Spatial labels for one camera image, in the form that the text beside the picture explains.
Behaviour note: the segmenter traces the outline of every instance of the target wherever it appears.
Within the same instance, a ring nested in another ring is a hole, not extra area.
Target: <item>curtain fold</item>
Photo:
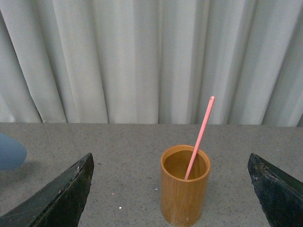
[[[303,0],[2,0],[0,122],[302,126]]]

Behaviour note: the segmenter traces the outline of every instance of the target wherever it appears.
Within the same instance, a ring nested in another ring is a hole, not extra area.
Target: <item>cup rim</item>
[[[172,174],[170,174],[170,173],[165,169],[165,167],[164,167],[163,158],[164,158],[164,155],[165,155],[168,151],[170,151],[170,150],[172,150],[172,149],[175,149],[176,147],[180,147],[180,148],[181,148],[179,151],[183,151],[183,150],[187,150],[187,149],[189,149],[190,151],[193,151],[194,148],[195,148],[195,147],[190,146],[190,145],[179,144],[179,145],[175,145],[175,146],[172,146],[172,147],[166,149],[166,150],[163,152],[162,156],[161,156],[161,168],[163,169],[163,171],[164,171],[167,175],[169,175],[170,177],[172,177],[172,178],[174,178],[174,179],[176,179],[176,180],[178,180],[178,181],[183,181],[183,182],[195,182],[195,181],[199,181],[199,180],[205,178],[205,177],[209,174],[210,169],[211,169],[210,158],[209,158],[208,155],[207,155],[204,151],[202,151],[201,149],[198,149],[197,155],[199,154],[199,155],[204,159],[204,161],[206,162],[206,167],[207,167],[206,172],[205,172],[202,176],[200,176],[200,177],[198,177],[198,178],[195,178],[195,179],[184,180],[184,179],[177,178],[177,177],[173,176]]]

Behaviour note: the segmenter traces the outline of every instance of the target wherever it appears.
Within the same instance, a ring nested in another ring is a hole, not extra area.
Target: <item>bamboo cup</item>
[[[161,157],[161,212],[178,227],[195,224],[201,215],[211,162],[198,150],[188,180],[184,180],[194,147],[177,145]]]

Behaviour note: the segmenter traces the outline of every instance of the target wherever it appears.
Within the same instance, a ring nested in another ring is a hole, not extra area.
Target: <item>speckled countertop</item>
[[[0,216],[91,152],[95,170],[80,227],[170,227],[160,212],[160,157],[194,146],[200,125],[0,123],[27,149],[23,166],[0,171]],[[201,142],[212,161],[204,227],[268,227],[247,162],[252,152],[303,180],[303,128],[208,125]]]

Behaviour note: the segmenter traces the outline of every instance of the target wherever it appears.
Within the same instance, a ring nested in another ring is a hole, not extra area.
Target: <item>pink straw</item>
[[[200,142],[201,142],[205,127],[207,125],[210,112],[212,111],[213,105],[214,105],[214,96],[211,96],[210,99],[209,99],[209,103],[208,103],[208,106],[207,106],[207,109],[206,109],[206,113],[205,113],[205,116],[204,116],[204,119],[203,119],[203,122],[202,122],[202,126],[201,126],[201,129],[200,129],[199,135],[198,135],[198,139],[197,139],[193,154],[191,156],[191,159],[190,159],[190,162],[189,162],[184,180],[188,179],[191,168],[193,167],[193,163],[194,163],[194,160],[196,158],[196,155],[197,155],[197,152],[198,152],[198,149],[199,149],[199,146],[200,146]]]

